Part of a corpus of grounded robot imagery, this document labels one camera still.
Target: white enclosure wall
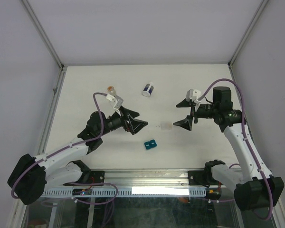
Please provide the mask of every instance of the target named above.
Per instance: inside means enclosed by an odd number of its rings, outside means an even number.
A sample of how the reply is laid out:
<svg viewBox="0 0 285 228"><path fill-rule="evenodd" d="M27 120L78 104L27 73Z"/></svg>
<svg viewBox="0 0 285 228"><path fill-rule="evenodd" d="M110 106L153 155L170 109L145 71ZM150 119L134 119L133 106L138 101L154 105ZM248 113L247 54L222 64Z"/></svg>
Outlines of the white enclosure wall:
<svg viewBox="0 0 285 228"><path fill-rule="evenodd" d="M0 228L14 201L7 179L35 151L58 73L21 3L0 0Z"/></svg>
<svg viewBox="0 0 285 228"><path fill-rule="evenodd" d="M28 0L64 64L227 63L261 0Z"/></svg>
<svg viewBox="0 0 285 228"><path fill-rule="evenodd" d="M256 147L285 183L285 0L269 2L233 72ZM282 200L285 206L285 189Z"/></svg>

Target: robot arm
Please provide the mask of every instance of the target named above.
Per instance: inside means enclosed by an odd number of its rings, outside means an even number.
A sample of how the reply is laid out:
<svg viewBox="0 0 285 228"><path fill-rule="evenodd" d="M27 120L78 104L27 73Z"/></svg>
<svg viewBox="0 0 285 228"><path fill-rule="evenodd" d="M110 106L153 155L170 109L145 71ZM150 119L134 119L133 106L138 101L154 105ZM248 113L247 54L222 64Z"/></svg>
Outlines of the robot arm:
<svg viewBox="0 0 285 228"><path fill-rule="evenodd" d="M200 104L199 97L200 91L198 90L187 92L186 98L176 107L190 107L190 115L187 115L184 120L175 122L174 125L191 131L193 119L194 123L197 123L199 118L214 119L229 140L241 166L242 174L232 171L224 162L214 160L205 164L202 177L197 178L198 182L205 186L217 181L221 182L234 193L235 201L241 210L264 208L269 207L269 195L262 171L269 183L273 206L275 206L284 188L284 183L280 177L273 177L266 167L250 134L244 138L242 125L246 132L249 132L248 126L242 123L242 112L232 108L231 90L221 86L213 88L213 102L210 104ZM246 141L251 145L261 164L261 169L258 168Z"/></svg>
<svg viewBox="0 0 285 228"><path fill-rule="evenodd" d="M148 125L146 121L135 119L139 116L138 112L121 106L120 97L107 95L107 98L113 103L115 113L106 118L105 114L100 112L104 122L102 135L120 127L134 135ZM101 138L94 140L102 130L100 114L92 113L85 129L60 150L36 157L25 154L20 158L8 179L8 185L13 188L16 183L15 193L24 204L33 203L45 190L52 187L69 182L91 183L91 170L78 159L96 150L103 143Z"/></svg>

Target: black joint housing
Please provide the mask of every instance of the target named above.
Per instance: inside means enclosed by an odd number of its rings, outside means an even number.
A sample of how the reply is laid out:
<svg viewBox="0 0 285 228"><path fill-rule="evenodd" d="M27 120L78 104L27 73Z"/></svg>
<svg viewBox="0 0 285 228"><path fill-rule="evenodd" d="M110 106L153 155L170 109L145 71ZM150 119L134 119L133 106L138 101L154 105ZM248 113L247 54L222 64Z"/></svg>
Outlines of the black joint housing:
<svg viewBox="0 0 285 228"><path fill-rule="evenodd" d="M272 193L273 206L275 206L283 191L284 182L281 177L268 178L267 181ZM237 184L237 188L234 190L234 199L238 208L243 211L269 207L268 190L263 179Z"/></svg>
<svg viewBox="0 0 285 228"><path fill-rule="evenodd" d="M189 180L189 184L190 182L193 184L194 180L195 183L203 185L207 188L209 188L210 185L218 185L219 182L212 176L212 167L215 165L225 165L225 163L221 160L209 161L205 163L205 168L203 171L188 171L188 178L191 176L193 177L191 181Z"/></svg>
<svg viewBox="0 0 285 228"><path fill-rule="evenodd" d="M136 134L143 127L148 125L148 122L146 121L135 119L135 117L139 116L138 112L126 109L122 106L119 108L119 111L121 113L121 116L117 112L114 112L113 115L109 116L108 118L106 118L105 114L101 112L104 122L103 135L108 134L109 132L112 132L120 127L123 127L126 132ZM90 116L90 119L86 123L85 129L80 134L78 134L78 138L81 138L83 140L93 139L99 136L101 128L102 126L99 113L93 112ZM86 142L86 145L89 147L88 154L96 150L102 143L103 141L101 138Z"/></svg>
<svg viewBox="0 0 285 228"><path fill-rule="evenodd" d="M105 181L105 171L94 171L91 170L86 164L84 164L81 160L72 161L75 165L77 165L82 174L79 180L76 183L82 184L92 184L92 183L103 183Z"/></svg>
<svg viewBox="0 0 285 228"><path fill-rule="evenodd" d="M217 105L220 111L232 110L231 90L226 86L217 86L213 88L212 102Z"/></svg>
<svg viewBox="0 0 285 228"><path fill-rule="evenodd" d="M34 163L35 158L32 158L28 153L23 155L11 173L8 185L12 188L18 177ZM46 183L44 167L37 164L21 178L16 185L15 193L25 205L28 205L39 199Z"/></svg>

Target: cylindrical container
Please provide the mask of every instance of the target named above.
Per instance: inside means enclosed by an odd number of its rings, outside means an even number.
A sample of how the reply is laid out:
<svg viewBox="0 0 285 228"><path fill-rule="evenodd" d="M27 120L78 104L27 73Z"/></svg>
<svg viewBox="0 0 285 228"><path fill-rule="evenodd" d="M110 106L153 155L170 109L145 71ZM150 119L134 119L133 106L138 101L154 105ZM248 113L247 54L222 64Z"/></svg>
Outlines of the cylindrical container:
<svg viewBox="0 0 285 228"><path fill-rule="evenodd" d="M116 90L114 89L113 86L108 87L108 93L113 95L113 96L116 96Z"/></svg>
<svg viewBox="0 0 285 228"><path fill-rule="evenodd" d="M146 84L146 86L144 87L143 91L142 91L142 95L146 96L146 97L150 97L151 93L153 91L154 87L153 87L153 83L149 82L148 84Z"/></svg>

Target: purple cable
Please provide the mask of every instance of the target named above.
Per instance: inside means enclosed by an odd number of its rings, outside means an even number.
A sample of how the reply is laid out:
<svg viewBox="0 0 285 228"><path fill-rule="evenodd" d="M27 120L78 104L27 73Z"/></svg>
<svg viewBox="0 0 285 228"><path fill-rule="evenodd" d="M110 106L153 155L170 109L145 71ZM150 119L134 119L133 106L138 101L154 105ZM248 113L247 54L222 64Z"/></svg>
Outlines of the purple cable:
<svg viewBox="0 0 285 228"><path fill-rule="evenodd" d="M103 120L103 115L101 114L99 105L98 105L98 103L97 103L97 101L96 101L96 95L103 95L103 96L106 96L106 94L105 94L105 93L99 93L99 92L93 94L93 99L94 99L95 106L96 106L96 108L97 108L97 111L98 111L98 114L99 114L99 118L100 118L100 123L101 123L101 131L100 131L100 134L99 134L97 137L93 138L93 139L88 139L88 140L83 140L83 141L80 141L80 142L76 142L76 143L72 144L71 146L76 146L76 145L83 144L83 143L86 143L86 142L94 141L94 140L97 140L97 139L101 138L101 136L103 136L103 133L104 133L104 120ZM66 150L66 149L68 149L69 147L70 147L70 145L65 146L65 147L59 149L58 151L56 151L56 152L50 154L49 156L47 156L47 159L48 159L48 158L51 158L51 157L53 157L53 156L55 156L56 154L58 154L58 153L60 153L60 152L62 152L62 151L64 151L64 150ZM39 161L36 161L36 162L33 163L32 165L30 165L30 166L17 178L17 180L15 181L13 187L11 188L11 196L12 196L12 198L14 198L14 199L19 199L19 197L15 195L15 188L16 188L17 184L18 184L19 181L24 177L24 175L28 173L28 171L30 171L32 168L34 168L36 165L38 165L39 163L41 163L41 162L43 162L43 161L44 161L43 159L40 159Z"/></svg>
<svg viewBox="0 0 285 228"><path fill-rule="evenodd" d="M105 212L105 216L104 216L104 219L103 219L103 223L101 225L101 228L104 228L112 219L113 215L114 215L114 209L115 209L115 204L114 204L114 201L112 201L111 203L111 207L109 208L108 212L106 213ZM107 215L111 213L109 219L105 222L105 219L107 217Z"/></svg>
<svg viewBox="0 0 285 228"><path fill-rule="evenodd" d="M75 183L75 182L70 182L69 184L74 184L74 185L78 185L78 186L83 186L83 185L87 185L86 183L83 184L83 183ZM117 194L118 194L118 188L116 185L114 184L111 184L111 183L95 183L95 184L89 184L90 186L98 186L98 185L110 185L110 186L113 186L115 189L116 189L116 193L115 195L110 198L108 201L106 202L102 202L102 203L89 203L89 202L85 202L85 201L82 201L82 200L79 200L78 198L75 198L73 197L74 199L76 199L78 202L81 202L81 203L84 203L84 204L88 204L88 205L104 205L104 204L107 204L109 202L112 202L116 197L117 197Z"/></svg>
<svg viewBox="0 0 285 228"><path fill-rule="evenodd" d="M199 98L199 100L201 101L201 100L207 95L207 93L210 91L210 89L211 89L216 83L221 82L221 81L227 81L227 82L232 83L232 84L235 86L235 88L237 89L237 91L238 91L238 93L239 93L239 95L240 95L241 104L242 104L242 123L241 123L241 126L242 126L243 136L244 136L244 138L247 138L247 134L246 134L246 130L245 130L245 102L244 102L244 97L243 97L243 94L242 94L241 89L239 88L239 86L238 86L234 81L232 81L232 80L230 80L230 79L227 79L227 78L221 78L221 79L218 79L218 80L214 81L214 82L208 87L208 89L206 90L206 92ZM246 142L247 147L248 147L248 149L250 150L250 153L251 153L251 155L252 155L252 157L253 157L253 159L254 159L256 165L257 165L257 168L258 168L258 169L261 169L262 166L261 166L260 162L258 161L257 156L256 156L255 152L253 151L252 146L250 145L250 142L249 142L248 140L245 140L245 142ZM271 193L270 186L269 186L268 180L267 180L267 178L266 178L264 172L263 172L263 171L260 171L260 174L261 174L262 178L264 179L264 183L265 183L265 185L266 185L266 187L267 187L267 191L268 191L268 196L269 196L269 211L268 211L268 214L267 214L267 216L266 216L265 218L261 218L261 217L258 216L257 214L256 214L256 215L257 215L260 219L262 219L262 220L269 220L269 219L271 218L272 210L273 210L272 193Z"/></svg>
<svg viewBox="0 0 285 228"><path fill-rule="evenodd" d="M231 169L233 166L236 166L236 165L241 166L241 165L238 164L238 163L234 163L234 164L230 165L229 168Z"/></svg>
<svg viewBox="0 0 285 228"><path fill-rule="evenodd" d="M107 215L108 215L108 203L105 205L105 208L104 208L104 218L103 218L102 224L105 223Z"/></svg>

